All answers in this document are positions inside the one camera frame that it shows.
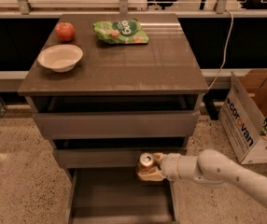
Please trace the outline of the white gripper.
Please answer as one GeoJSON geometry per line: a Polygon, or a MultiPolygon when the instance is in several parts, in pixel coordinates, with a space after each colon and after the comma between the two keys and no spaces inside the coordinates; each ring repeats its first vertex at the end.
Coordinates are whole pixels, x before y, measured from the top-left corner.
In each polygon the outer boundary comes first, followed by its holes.
{"type": "Polygon", "coordinates": [[[155,163],[160,166],[151,168],[149,170],[143,171],[140,170],[137,172],[137,175],[142,181],[154,181],[159,182],[163,181],[164,178],[169,181],[175,181],[179,178],[178,174],[178,162],[181,157],[178,153],[154,153],[153,154],[155,163]]]}

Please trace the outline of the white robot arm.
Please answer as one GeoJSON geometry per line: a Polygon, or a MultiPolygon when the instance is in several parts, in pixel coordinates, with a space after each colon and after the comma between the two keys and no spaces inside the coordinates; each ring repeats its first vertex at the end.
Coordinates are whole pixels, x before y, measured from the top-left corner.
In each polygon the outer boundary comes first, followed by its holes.
{"type": "Polygon", "coordinates": [[[187,179],[208,187],[229,183],[267,208],[267,177],[257,174],[213,149],[198,156],[179,153],[142,153],[136,164],[142,181],[160,182],[187,179]]]}

